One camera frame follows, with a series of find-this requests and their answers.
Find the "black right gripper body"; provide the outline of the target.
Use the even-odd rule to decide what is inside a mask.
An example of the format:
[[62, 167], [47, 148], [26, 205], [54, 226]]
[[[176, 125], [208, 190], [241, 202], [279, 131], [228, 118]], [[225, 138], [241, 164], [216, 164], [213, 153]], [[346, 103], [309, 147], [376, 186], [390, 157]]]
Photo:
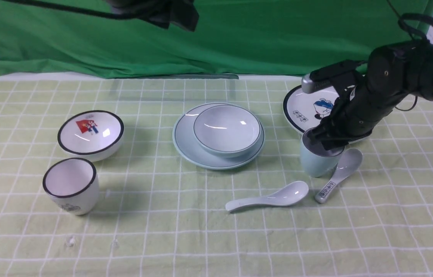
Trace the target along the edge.
[[356, 86], [352, 93], [353, 98], [340, 98], [332, 113], [308, 132], [312, 144], [332, 150], [367, 137], [398, 103], [398, 90], [387, 86], [365, 83]]

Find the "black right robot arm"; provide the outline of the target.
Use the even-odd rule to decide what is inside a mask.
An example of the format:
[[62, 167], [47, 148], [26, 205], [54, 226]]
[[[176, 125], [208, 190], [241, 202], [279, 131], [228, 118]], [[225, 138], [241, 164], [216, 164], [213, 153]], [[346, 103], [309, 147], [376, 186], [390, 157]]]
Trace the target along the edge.
[[330, 114], [306, 131], [313, 144], [330, 150], [369, 136], [408, 95], [433, 102], [433, 44], [429, 41], [380, 46], [365, 63], [365, 74], [357, 71], [361, 61], [344, 60], [305, 76], [304, 93], [332, 86], [339, 95]]

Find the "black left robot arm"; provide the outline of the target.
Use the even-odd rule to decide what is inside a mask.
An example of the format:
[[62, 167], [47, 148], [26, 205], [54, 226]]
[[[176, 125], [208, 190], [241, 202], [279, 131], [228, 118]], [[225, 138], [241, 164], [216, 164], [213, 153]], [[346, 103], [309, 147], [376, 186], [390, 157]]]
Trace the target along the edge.
[[169, 29], [173, 24], [188, 32], [195, 32], [200, 17], [193, 0], [106, 0], [111, 12], [41, 0], [11, 0], [10, 2], [111, 20], [137, 19], [162, 29]]

